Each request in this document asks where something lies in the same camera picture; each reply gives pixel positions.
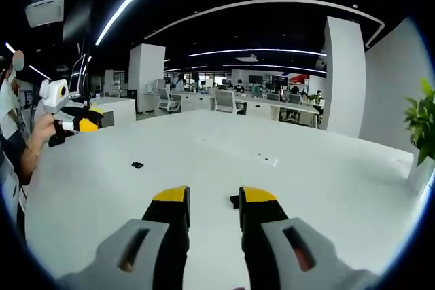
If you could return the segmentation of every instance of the air conditioner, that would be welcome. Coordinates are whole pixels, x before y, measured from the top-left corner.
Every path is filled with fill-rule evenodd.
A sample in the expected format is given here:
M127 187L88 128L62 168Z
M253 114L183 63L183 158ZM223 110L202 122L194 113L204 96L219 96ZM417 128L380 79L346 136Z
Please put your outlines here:
M63 21L64 0L31 0L26 6L26 17L30 27Z
M255 54L250 54L249 56L236 57L236 59L243 62L258 62L257 56Z

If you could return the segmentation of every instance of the white camera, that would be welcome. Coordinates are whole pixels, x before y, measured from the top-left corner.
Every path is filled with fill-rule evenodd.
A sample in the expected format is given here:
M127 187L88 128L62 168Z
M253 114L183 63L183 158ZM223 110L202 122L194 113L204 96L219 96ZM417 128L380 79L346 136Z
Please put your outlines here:
M60 81L42 81L39 95L42 97L44 109L48 113L58 113L69 101L68 83L62 79Z

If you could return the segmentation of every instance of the face mask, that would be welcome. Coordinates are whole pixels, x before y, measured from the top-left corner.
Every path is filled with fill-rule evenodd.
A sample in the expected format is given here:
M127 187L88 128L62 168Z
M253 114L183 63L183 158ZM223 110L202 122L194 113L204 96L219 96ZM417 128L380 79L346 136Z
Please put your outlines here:
M22 71L22 69L24 68L24 57L14 58L12 60L12 65L14 66L14 69L16 71Z

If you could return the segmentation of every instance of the white pillar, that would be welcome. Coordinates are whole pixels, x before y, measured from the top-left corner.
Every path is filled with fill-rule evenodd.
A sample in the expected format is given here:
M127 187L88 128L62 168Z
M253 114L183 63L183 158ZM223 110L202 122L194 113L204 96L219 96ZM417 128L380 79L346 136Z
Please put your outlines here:
M241 70L240 69L232 69L231 70L231 84L236 86L237 81L241 79Z
M328 17L327 77L321 129L359 137L366 100L366 59L360 25Z
M139 44L130 51L128 89L137 90L137 111L154 110L154 99L145 95L145 87L155 79L163 79L165 47Z
M103 96L113 95L114 93L114 70L106 69L104 72Z

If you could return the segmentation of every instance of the desk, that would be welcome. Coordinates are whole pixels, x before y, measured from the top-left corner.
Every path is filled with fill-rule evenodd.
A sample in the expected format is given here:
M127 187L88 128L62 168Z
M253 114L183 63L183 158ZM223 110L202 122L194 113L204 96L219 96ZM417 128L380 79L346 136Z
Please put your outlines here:
M112 111L115 125L131 124L136 121L135 100L131 98L104 96L103 98L92 98L90 103L103 113Z
M275 194L351 267L380 273L415 221L418 202L404 186L412 160L361 139L228 113L141 120L43 151L27 200L27 243L54 277L78 272L105 238L142 218L155 194L186 184L184 289L248 289L239 212L229 201L248 185Z
M308 105L299 105L296 103L288 103L274 100L266 100L265 98L237 98L237 101L246 102L246 115L251 117L263 117L277 121L279 119L279 109L291 109L295 111L307 112L313 115L314 128L317 128L316 115L319 111Z
M172 91L169 94L173 97L174 101L181 101L181 112L211 110L214 108L214 95L212 94L176 91ZM156 108L154 111L156 116L162 115L163 113L163 110L158 108L158 94L156 94Z

